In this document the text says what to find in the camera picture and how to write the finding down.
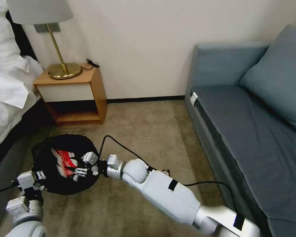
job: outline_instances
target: wall outlet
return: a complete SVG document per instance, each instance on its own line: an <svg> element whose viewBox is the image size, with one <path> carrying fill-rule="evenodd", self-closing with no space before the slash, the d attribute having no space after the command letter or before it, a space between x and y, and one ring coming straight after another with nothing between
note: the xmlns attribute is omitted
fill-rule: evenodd
<svg viewBox="0 0 296 237"><path fill-rule="evenodd" d="M59 28L58 23L50 23L48 25L49 25L49 28L52 30L52 32L60 32L60 28ZM45 24L34 25L34 27L35 27L37 33L48 32Z"/></svg>

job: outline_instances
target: gray sofa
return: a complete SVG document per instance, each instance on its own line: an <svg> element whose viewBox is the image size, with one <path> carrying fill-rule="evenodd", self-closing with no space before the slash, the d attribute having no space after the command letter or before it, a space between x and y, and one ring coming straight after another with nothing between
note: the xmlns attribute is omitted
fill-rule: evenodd
<svg viewBox="0 0 296 237"><path fill-rule="evenodd" d="M296 130L238 85L268 47L196 45L185 103L215 178L230 185L239 212L263 236L296 236ZM228 190L220 190L233 209Z"/></svg>

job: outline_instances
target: nightstand shelf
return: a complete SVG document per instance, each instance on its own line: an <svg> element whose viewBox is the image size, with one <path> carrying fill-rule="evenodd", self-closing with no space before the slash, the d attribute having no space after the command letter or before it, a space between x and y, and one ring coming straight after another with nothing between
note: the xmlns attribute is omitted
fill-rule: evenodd
<svg viewBox="0 0 296 237"><path fill-rule="evenodd" d="M83 70L67 80L51 79L45 71L34 85L58 126L103 124L107 104L98 68Z"/></svg>

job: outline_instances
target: black cable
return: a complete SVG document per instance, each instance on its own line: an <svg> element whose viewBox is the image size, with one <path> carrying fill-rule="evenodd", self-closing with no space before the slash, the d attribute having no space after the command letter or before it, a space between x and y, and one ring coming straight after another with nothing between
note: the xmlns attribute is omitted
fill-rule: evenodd
<svg viewBox="0 0 296 237"><path fill-rule="evenodd" d="M85 68L85 67L83 67L83 66L81 66L83 69L85 69L85 70L87 70L87 71L89 71L89 70L91 70L92 68L93 68L93 66L91 67L91 68L89 68L89 69L87 69L87 68Z"/></svg>
<svg viewBox="0 0 296 237"><path fill-rule="evenodd" d="M94 68L94 67L100 67L99 65L95 64L94 62L92 62L89 58L87 58L86 61L87 61L87 63L90 64L92 67L89 68L89 69L88 69L88 68L85 68L85 67L83 67L83 66L81 66L81 67L82 67L83 69L87 70L87 71L91 70L91 69Z"/></svg>
<svg viewBox="0 0 296 237"><path fill-rule="evenodd" d="M6 191L6 190L8 190L8 189L10 189L10 188L14 188L14 187L16 187L16 186L18 186L18 182L17 182L17 181L13 181L12 184L11 184L9 187L6 187L6 188L4 188L4 189L0 189L0 193L1 193L1 192L4 192L4 191Z"/></svg>
<svg viewBox="0 0 296 237"><path fill-rule="evenodd" d="M233 206L234 206L234 211L236 213L239 213L238 210L237 210L237 206L236 206L236 202L234 200L234 193L232 192L231 188L229 187L228 184L224 183L224 182L219 182L219 181L200 181L200 182L196 182L196 183L192 183L192 184L183 184L184 186L186 187L190 187L190 186L194 186L194 185L198 185L198 184L222 184L224 185L225 187L227 187L228 191L230 192L230 196L231 196L231 199L232 199L232 202L233 202Z"/></svg>
<svg viewBox="0 0 296 237"><path fill-rule="evenodd" d="M99 152L99 159L101 158L101 154L102 154L102 150L103 150L103 146L104 146L104 142L105 139L109 137L111 138L114 142L116 142L117 144L119 144L121 147L123 147L125 150L129 151L130 153L132 153L133 155L135 155L137 158L141 159L143 162L146 163L146 165L148 165L150 168L154 169L152 166L150 166L143 158L141 158L139 155L137 155L135 152L131 151L130 149L128 149L126 146L122 145L121 143L119 143L116 139L114 139L113 137L111 137L110 135L106 135L103 140L102 140L102 144L101 144L101 148L100 148L100 152Z"/></svg>

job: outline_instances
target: white wall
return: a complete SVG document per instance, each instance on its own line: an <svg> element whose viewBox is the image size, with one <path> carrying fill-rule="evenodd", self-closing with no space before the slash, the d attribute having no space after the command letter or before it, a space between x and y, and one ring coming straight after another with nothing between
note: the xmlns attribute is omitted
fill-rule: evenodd
<svg viewBox="0 0 296 237"><path fill-rule="evenodd" d="M296 0L68 1L64 60L98 62L109 99L183 95L196 43L273 40L296 21ZM42 65L57 63L48 34L24 29Z"/></svg>

